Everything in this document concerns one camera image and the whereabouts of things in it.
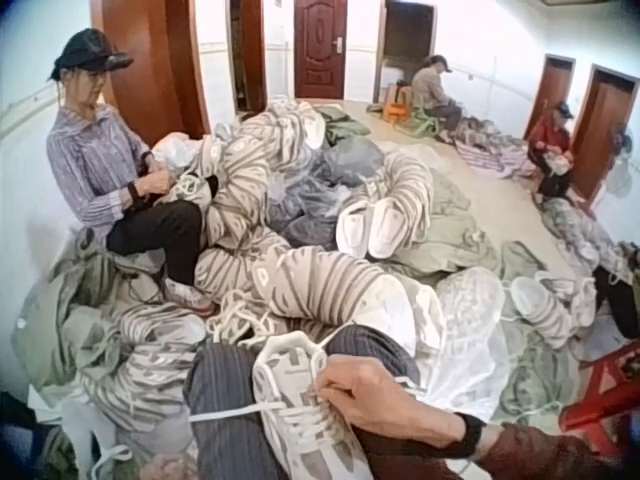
black hat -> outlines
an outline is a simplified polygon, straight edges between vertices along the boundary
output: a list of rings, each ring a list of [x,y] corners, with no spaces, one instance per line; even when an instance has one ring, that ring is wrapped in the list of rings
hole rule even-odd
[[[117,52],[107,36],[96,28],[85,28],[73,35],[55,61],[51,78],[60,80],[63,68],[81,68],[90,72],[111,72],[127,68],[133,58]]]
[[[569,105],[567,105],[567,102],[564,100],[561,100],[556,104],[556,110],[564,119],[571,120],[573,118],[573,114],[571,113],[571,110],[569,110]]]
[[[431,65],[435,63],[441,63],[444,66],[444,71],[451,73],[451,70],[449,69],[449,63],[447,62],[447,59],[444,58],[442,55],[432,55],[429,58],[429,63]]]

door handle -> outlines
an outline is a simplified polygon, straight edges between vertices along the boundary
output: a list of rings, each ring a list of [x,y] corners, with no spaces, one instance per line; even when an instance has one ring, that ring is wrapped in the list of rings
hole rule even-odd
[[[333,41],[333,44],[336,46],[336,53],[338,55],[342,55],[342,48],[343,48],[343,38],[342,37],[338,37]]]

striped pants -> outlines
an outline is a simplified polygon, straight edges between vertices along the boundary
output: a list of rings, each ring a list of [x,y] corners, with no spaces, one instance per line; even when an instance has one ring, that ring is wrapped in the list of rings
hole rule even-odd
[[[407,352],[386,335],[363,326],[342,329],[327,344],[328,355],[375,357],[394,377],[419,381],[418,368]],[[192,414],[231,410],[255,403],[251,371],[257,354],[222,343],[200,351],[185,383],[185,399]],[[259,414],[192,424],[198,444],[200,480],[287,479],[262,430]],[[403,442],[358,431],[375,478],[384,478],[376,460],[400,455]]]

tiled floor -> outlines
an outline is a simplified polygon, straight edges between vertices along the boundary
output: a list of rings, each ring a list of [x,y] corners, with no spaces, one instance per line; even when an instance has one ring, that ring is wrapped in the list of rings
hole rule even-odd
[[[344,102],[342,105],[349,115],[371,129],[373,139],[402,144],[425,143],[447,159],[451,166],[449,178],[471,199],[472,213],[496,248],[499,249],[504,241],[522,241],[552,272],[570,278],[575,276],[556,248],[554,238],[542,224],[540,214],[531,201],[530,192],[520,184],[480,176],[460,159],[454,148],[430,139],[418,140],[403,135],[389,124],[368,115],[364,103]],[[474,464],[464,469],[462,477],[467,480],[490,478]]]

wooden door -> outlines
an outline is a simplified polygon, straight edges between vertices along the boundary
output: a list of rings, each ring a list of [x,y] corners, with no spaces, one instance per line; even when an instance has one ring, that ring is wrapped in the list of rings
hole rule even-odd
[[[574,188],[585,199],[593,198],[606,176],[613,152],[611,127],[626,122],[631,101],[630,93],[615,85],[599,83],[592,88],[595,101],[589,117],[585,118],[586,126],[581,129],[582,141],[576,145],[572,171]]]
[[[344,98],[347,0],[296,0],[294,22],[296,97]]]
[[[262,15],[262,0],[240,1],[242,65],[247,94],[247,106],[252,113],[260,113],[264,111],[267,106],[264,23]]]
[[[529,136],[533,127],[554,105],[567,99],[573,77],[573,66],[574,63],[570,60],[547,57],[524,138]]]
[[[93,26],[134,58],[109,75],[105,100],[149,146],[170,132],[209,131],[193,3],[91,0]]]

